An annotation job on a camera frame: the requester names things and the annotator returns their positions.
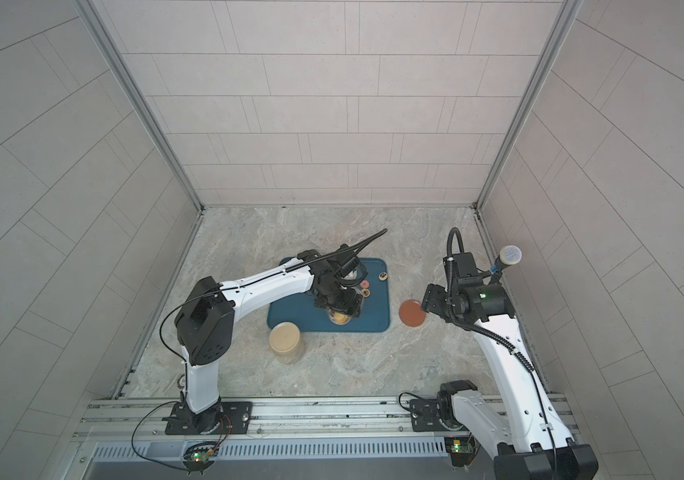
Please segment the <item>clear cookie jar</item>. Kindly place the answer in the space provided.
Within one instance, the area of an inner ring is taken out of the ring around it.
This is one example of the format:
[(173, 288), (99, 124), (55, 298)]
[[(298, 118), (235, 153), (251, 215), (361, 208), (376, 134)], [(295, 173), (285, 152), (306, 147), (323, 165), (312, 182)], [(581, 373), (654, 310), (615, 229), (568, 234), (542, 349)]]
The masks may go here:
[(345, 325), (360, 316), (365, 297), (360, 290), (347, 289), (338, 294), (327, 306), (330, 320)]

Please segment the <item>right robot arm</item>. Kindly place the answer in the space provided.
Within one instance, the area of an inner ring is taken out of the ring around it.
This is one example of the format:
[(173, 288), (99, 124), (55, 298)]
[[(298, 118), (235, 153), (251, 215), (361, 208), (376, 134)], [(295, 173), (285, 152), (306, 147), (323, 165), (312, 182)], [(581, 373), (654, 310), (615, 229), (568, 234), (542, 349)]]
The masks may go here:
[(547, 397), (522, 340), (504, 288), (467, 287), (450, 295), (430, 284), (421, 303), (426, 313), (470, 332), (489, 363), (505, 407), (493, 410), (469, 381), (441, 385), (441, 422), (465, 427), (493, 461), (498, 479), (592, 479), (599, 462), (592, 447), (576, 442)]

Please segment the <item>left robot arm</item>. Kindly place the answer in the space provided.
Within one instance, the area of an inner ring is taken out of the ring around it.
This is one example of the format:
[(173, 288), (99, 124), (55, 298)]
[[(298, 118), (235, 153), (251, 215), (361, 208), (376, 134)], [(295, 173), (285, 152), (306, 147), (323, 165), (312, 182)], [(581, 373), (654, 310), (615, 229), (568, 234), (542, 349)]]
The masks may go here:
[(169, 419), (185, 433), (209, 434), (224, 425), (219, 392), (219, 360), (232, 345), (242, 317), (285, 297), (310, 292), (314, 305), (355, 318), (363, 294), (357, 287), (368, 271), (351, 247), (322, 255), (306, 250), (285, 263), (243, 279), (198, 281), (178, 308), (174, 325), (185, 365), (181, 411)]

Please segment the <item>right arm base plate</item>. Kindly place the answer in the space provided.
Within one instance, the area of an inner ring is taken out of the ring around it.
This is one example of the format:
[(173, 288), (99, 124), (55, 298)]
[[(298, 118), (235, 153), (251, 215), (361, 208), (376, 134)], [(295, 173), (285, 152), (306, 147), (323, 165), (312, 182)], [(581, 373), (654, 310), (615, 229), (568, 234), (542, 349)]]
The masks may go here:
[(459, 429), (457, 424), (444, 420), (436, 399), (412, 398), (408, 402), (408, 408), (414, 432), (449, 432)]

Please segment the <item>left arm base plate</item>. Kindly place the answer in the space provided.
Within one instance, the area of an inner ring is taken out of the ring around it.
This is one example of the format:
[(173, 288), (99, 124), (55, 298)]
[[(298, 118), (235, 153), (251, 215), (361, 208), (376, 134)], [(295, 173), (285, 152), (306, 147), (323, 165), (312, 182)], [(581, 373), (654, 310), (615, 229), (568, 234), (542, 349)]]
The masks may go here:
[(223, 402), (202, 413), (194, 413), (185, 401), (176, 402), (164, 417), (166, 435), (246, 434), (254, 404), (248, 401)]

